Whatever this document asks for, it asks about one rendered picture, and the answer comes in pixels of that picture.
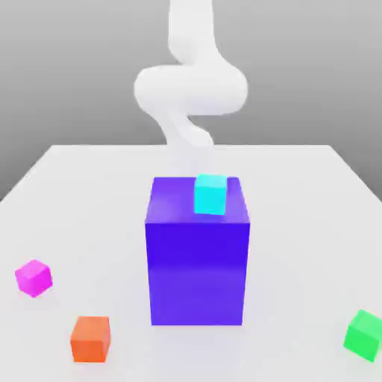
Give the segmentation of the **small green cube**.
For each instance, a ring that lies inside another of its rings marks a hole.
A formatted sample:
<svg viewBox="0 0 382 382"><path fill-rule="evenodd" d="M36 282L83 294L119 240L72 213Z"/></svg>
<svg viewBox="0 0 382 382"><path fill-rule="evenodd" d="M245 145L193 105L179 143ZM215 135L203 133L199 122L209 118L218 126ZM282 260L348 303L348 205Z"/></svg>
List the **small green cube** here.
<svg viewBox="0 0 382 382"><path fill-rule="evenodd" d="M358 356L374 362L382 348L382 319L365 310L358 310L347 328L343 345Z"/></svg>

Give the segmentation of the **large purple box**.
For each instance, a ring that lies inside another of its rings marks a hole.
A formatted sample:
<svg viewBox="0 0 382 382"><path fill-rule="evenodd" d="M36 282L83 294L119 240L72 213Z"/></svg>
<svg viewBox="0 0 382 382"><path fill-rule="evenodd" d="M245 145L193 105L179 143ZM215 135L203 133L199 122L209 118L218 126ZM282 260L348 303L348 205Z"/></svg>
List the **large purple box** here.
<svg viewBox="0 0 382 382"><path fill-rule="evenodd" d="M250 219L238 178L226 213L196 214L194 178L156 177L145 218L153 325L241 325Z"/></svg>

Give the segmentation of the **small magenta cube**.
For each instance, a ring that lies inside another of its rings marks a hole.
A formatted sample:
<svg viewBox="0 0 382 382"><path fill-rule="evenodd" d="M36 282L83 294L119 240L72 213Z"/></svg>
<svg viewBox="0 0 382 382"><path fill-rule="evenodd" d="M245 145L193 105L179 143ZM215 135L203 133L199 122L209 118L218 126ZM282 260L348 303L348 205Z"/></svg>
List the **small magenta cube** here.
<svg viewBox="0 0 382 382"><path fill-rule="evenodd" d="M31 260L15 271L18 288L32 298L53 286L50 268L39 260Z"/></svg>

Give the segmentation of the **small orange cube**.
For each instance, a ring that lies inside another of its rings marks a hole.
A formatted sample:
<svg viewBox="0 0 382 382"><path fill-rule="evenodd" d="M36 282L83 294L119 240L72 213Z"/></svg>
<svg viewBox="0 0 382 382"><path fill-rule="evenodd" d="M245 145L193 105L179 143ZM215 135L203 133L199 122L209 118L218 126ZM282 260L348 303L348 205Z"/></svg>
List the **small orange cube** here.
<svg viewBox="0 0 382 382"><path fill-rule="evenodd" d="M107 316L79 316L70 336L73 360L76 363L104 363L110 341Z"/></svg>

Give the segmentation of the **small cyan cube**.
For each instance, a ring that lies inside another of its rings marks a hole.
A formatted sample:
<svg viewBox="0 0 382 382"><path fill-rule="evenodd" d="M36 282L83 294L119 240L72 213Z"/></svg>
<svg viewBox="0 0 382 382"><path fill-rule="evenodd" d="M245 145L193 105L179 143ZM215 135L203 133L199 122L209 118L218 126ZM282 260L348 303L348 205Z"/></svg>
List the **small cyan cube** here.
<svg viewBox="0 0 382 382"><path fill-rule="evenodd" d="M199 174L194 185L194 212L197 214L224 215L228 177Z"/></svg>

